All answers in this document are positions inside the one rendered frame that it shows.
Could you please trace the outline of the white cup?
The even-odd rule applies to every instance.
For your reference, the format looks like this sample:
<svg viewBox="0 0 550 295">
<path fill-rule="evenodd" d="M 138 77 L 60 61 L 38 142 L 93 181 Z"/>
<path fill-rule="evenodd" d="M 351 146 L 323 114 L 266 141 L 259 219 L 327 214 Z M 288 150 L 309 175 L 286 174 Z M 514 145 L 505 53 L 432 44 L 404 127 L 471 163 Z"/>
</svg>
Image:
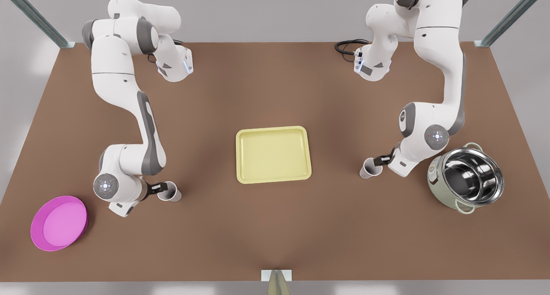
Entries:
<svg viewBox="0 0 550 295">
<path fill-rule="evenodd" d="M 157 193 L 157 197 L 162 201 L 179 202 L 181 201 L 181 192 L 177 189 L 175 183 L 165 181 L 167 187 L 163 191 Z"/>
<path fill-rule="evenodd" d="M 383 166 L 381 165 L 377 166 L 375 165 L 373 158 L 367 158 L 364 161 L 362 168 L 360 169 L 359 175 L 363 179 L 369 179 L 371 177 L 378 176 L 379 174 L 382 173 L 382 171 L 383 171 Z"/>
</svg>

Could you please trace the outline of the pale yellow tray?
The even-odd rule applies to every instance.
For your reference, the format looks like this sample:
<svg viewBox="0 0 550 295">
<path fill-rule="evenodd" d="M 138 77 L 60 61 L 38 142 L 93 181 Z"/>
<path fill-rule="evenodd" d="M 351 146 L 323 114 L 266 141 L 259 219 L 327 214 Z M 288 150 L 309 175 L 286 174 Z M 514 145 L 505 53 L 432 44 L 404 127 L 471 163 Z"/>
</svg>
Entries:
<svg viewBox="0 0 550 295">
<path fill-rule="evenodd" d="M 242 129 L 235 136 L 236 179 L 242 184 L 311 177 L 308 133 L 302 126 Z"/>
</svg>

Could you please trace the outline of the pale green steel pot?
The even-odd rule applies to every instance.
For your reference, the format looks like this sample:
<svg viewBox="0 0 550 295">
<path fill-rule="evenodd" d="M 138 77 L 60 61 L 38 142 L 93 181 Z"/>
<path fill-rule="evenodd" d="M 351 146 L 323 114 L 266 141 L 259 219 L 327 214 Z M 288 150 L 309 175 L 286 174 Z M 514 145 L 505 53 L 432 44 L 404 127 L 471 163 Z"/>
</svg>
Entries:
<svg viewBox="0 0 550 295">
<path fill-rule="evenodd" d="M 499 166 L 474 142 L 432 160 L 427 178 L 434 197 L 464 215 L 495 203 L 504 191 Z"/>
</svg>

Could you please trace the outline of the magenta plate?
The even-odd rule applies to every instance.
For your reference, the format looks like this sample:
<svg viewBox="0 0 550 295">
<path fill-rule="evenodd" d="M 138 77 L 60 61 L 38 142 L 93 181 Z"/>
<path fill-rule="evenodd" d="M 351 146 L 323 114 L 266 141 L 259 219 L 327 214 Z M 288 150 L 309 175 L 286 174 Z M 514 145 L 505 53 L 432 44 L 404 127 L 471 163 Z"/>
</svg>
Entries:
<svg viewBox="0 0 550 295">
<path fill-rule="evenodd" d="M 89 215 L 84 203 L 73 196 L 51 199 L 36 212 L 30 227 L 33 244 L 47 252 L 67 248 L 88 227 Z"/>
</svg>

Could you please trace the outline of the silver frame post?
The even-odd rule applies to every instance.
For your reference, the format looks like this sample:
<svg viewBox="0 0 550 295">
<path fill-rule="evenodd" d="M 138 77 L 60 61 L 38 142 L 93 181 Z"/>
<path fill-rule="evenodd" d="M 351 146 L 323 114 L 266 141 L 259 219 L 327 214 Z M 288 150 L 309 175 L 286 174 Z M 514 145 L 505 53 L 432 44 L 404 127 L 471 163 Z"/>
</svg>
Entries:
<svg viewBox="0 0 550 295">
<path fill-rule="evenodd" d="M 76 42 L 70 42 L 62 36 L 57 29 L 28 1 L 28 0 L 10 0 L 23 14 L 27 16 L 47 37 L 50 38 L 59 48 L 71 49 L 76 46 Z"/>
<path fill-rule="evenodd" d="M 291 295 L 288 281 L 292 281 L 291 270 L 261 270 L 261 281 L 267 282 L 266 295 Z"/>
<path fill-rule="evenodd" d="M 489 48 L 537 1 L 538 0 L 520 0 L 482 40 L 475 40 L 474 46 Z"/>
</svg>

